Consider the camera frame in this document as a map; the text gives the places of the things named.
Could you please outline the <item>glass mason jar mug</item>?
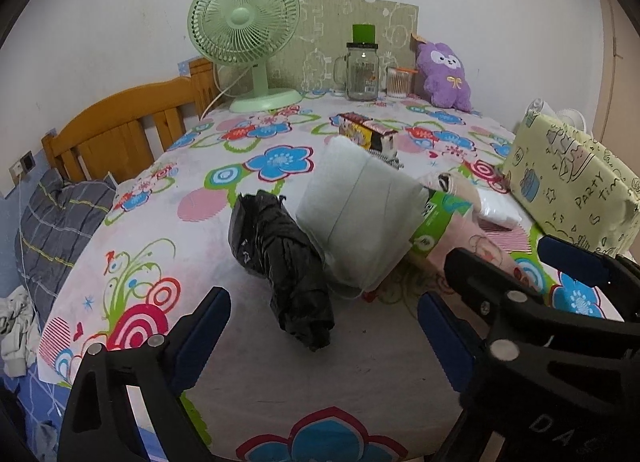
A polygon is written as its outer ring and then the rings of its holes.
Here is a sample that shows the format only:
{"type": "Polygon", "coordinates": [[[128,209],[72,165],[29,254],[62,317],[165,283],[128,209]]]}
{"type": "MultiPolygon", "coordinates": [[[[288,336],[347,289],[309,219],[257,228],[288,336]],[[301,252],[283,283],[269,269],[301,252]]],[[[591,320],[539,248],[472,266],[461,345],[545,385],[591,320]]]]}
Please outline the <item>glass mason jar mug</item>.
{"type": "Polygon", "coordinates": [[[380,89],[378,45],[348,42],[346,53],[334,61],[332,77],[348,99],[374,101],[380,89]]]}

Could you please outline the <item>red snack box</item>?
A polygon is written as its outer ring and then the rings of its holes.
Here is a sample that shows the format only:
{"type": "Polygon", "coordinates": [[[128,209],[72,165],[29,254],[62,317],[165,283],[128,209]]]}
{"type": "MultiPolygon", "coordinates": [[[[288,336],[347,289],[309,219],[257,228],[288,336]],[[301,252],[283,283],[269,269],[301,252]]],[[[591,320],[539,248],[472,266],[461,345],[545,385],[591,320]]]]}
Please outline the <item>red snack box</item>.
{"type": "Polygon", "coordinates": [[[395,129],[355,112],[338,114],[337,117],[338,132],[341,136],[352,140],[365,150],[375,151],[387,157],[396,155],[395,129]]]}

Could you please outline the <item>white tissue pack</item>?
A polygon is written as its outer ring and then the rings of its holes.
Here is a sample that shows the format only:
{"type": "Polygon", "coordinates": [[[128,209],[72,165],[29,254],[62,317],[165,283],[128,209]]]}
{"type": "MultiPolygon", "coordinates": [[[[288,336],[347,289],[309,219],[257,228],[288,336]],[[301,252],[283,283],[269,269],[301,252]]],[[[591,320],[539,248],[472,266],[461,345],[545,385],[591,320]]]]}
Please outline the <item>white tissue pack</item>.
{"type": "Polygon", "coordinates": [[[429,198],[418,180],[336,137],[310,176],[296,221],[333,282],[371,292],[407,254],[429,198]]]}

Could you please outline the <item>purple plush bunny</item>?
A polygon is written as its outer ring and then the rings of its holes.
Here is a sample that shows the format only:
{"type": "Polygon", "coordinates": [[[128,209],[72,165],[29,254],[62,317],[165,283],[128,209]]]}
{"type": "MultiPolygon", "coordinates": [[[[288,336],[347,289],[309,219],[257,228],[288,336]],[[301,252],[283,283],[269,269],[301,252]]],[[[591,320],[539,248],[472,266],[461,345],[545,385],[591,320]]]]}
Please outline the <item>purple plush bunny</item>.
{"type": "Polygon", "coordinates": [[[423,91],[432,105],[471,112],[471,87],[460,58],[449,46],[420,41],[416,67],[424,76],[423,91]]]}

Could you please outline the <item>toothpick jar orange lid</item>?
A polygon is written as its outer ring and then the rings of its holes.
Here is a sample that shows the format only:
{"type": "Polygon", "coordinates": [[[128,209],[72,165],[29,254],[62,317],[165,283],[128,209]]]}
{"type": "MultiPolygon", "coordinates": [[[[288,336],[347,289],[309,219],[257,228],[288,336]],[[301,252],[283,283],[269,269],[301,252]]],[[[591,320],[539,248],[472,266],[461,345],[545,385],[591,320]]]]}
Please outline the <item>toothpick jar orange lid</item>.
{"type": "Polygon", "coordinates": [[[388,66],[386,70],[386,94],[392,98],[406,99],[412,92],[413,78],[417,70],[388,66]]]}

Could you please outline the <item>green tissue pack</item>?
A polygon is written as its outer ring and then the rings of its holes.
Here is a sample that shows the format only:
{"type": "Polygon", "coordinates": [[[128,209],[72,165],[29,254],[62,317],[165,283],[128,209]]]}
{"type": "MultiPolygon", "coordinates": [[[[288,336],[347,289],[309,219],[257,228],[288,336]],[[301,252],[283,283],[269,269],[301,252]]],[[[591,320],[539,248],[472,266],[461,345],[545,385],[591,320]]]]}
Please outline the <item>green tissue pack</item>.
{"type": "Polygon", "coordinates": [[[411,250],[426,256],[445,234],[452,217],[471,217],[473,204],[461,197],[442,191],[430,191],[424,205],[423,221],[410,239],[411,250]]]}

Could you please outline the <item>wall power socket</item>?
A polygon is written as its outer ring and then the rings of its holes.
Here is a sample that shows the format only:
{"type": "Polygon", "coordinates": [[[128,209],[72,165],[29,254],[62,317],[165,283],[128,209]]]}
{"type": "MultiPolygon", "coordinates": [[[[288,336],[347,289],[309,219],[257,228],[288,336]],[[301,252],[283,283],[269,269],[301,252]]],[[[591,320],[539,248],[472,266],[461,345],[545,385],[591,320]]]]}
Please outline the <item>wall power socket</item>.
{"type": "Polygon", "coordinates": [[[34,154],[28,151],[10,167],[10,174],[15,179],[21,179],[28,175],[34,169],[35,165],[34,154]]]}

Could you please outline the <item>grey plaid pillow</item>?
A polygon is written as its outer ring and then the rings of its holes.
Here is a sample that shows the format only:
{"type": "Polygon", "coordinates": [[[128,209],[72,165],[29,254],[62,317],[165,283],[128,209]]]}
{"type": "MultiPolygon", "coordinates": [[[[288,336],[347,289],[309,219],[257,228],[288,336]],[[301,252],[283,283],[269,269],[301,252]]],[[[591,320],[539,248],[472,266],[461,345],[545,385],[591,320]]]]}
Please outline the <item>grey plaid pillow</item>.
{"type": "Polygon", "coordinates": [[[111,178],[73,182],[51,168],[38,180],[14,242],[17,272],[46,322],[65,280],[111,210],[111,178]]]}

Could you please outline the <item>pink wet wipes pack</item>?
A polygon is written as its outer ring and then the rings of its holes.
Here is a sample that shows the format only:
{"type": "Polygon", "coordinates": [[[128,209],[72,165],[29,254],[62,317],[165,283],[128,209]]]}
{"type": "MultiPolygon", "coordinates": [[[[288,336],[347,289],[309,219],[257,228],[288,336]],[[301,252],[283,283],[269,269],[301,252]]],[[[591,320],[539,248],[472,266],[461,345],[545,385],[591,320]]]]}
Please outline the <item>pink wet wipes pack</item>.
{"type": "Polygon", "coordinates": [[[452,217],[445,234],[426,256],[409,249],[406,257],[416,267],[432,274],[445,274],[445,261],[449,252],[463,248],[512,275],[527,286],[534,286],[534,279],[525,273],[516,261],[495,244],[488,235],[469,218],[452,217]]]}

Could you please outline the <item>white standing fan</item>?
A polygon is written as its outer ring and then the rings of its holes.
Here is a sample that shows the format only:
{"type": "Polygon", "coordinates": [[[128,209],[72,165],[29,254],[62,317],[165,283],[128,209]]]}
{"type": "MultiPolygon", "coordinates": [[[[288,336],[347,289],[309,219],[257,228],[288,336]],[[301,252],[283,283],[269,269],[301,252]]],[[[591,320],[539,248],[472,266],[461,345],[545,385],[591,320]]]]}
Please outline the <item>white standing fan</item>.
{"type": "Polygon", "coordinates": [[[562,110],[553,110],[553,108],[543,99],[533,99],[526,108],[525,115],[533,116],[535,114],[544,114],[552,118],[559,119],[564,124],[570,125],[583,133],[590,135],[590,130],[586,123],[584,115],[574,108],[562,108],[562,110]]]}

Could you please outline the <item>yellow cartoon fabric storage box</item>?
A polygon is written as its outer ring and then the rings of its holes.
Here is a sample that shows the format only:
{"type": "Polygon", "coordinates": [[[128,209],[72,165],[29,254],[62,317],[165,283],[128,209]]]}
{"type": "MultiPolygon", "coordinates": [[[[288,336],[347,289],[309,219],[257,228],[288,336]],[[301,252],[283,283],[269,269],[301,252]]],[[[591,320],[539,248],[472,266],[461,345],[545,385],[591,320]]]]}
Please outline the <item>yellow cartoon fabric storage box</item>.
{"type": "Polygon", "coordinates": [[[608,256],[634,244],[639,176],[588,133],[530,110],[502,173],[545,234],[608,256]]]}

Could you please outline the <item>white folded napkin pack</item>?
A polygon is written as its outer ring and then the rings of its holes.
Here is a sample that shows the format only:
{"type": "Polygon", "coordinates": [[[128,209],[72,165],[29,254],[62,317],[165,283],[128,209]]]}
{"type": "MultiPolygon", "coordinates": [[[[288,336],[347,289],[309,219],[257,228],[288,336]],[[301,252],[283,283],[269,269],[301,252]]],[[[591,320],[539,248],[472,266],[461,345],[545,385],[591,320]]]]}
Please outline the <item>white folded napkin pack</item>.
{"type": "Polygon", "coordinates": [[[474,208],[479,219],[508,230],[515,229],[521,223],[521,215],[504,194],[482,188],[476,192],[477,201],[474,208]]]}

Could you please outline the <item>black plastic bag bundle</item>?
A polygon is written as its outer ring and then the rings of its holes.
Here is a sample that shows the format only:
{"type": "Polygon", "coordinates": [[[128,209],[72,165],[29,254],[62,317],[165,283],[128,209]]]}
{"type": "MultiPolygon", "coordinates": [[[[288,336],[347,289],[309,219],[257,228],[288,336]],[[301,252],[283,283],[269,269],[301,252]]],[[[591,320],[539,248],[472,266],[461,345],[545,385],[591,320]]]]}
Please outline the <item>black plastic bag bundle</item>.
{"type": "Polygon", "coordinates": [[[280,329],[312,352],[329,346],[335,322],[323,260],[284,198],[264,190],[239,195],[228,242],[245,270],[269,282],[280,329]]]}

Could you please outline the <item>crumpled white cloth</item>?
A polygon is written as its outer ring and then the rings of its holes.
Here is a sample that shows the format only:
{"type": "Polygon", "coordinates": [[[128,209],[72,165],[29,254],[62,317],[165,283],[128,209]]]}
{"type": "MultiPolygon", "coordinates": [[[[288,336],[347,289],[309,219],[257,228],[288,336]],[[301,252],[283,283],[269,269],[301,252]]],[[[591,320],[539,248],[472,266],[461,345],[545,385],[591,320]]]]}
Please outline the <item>crumpled white cloth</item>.
{"type": "Polygon", "coordinates": [[[1,360],[9,378],[21,378],[37,360],[39,318],[32,297],[19,285],[0,307],[1,360]]]}

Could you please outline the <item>wooden bed headboard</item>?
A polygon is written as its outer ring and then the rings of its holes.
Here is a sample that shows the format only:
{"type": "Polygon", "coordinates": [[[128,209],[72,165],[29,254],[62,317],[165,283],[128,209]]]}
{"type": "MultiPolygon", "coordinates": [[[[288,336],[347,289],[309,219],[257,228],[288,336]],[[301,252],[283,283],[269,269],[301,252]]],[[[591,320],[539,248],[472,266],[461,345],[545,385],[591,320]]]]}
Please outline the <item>wooden bed headboard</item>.
{"type": "Polygon", "coordinates": [[[108,174],[118,182],[137,177],[154,163],[145,118],[167,150],[186,133],[181,109],[192,104],[204,110],[218,93],[215,78],[214,64],[197,58],[186,76],[142,84],[87,107],[56,135],[42,137],[49,165],[73,182],[108,174]]]}

